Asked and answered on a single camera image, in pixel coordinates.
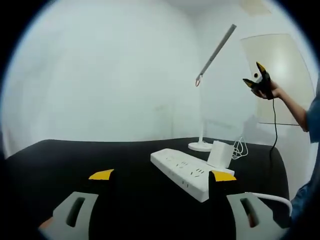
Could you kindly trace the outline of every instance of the power strip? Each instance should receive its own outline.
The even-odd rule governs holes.
[[[152,153],[150,160],[180,188],[201,203],[209,199],[210,171],[235,174],[230,169],[210,166],[204,160],[169,148]]]

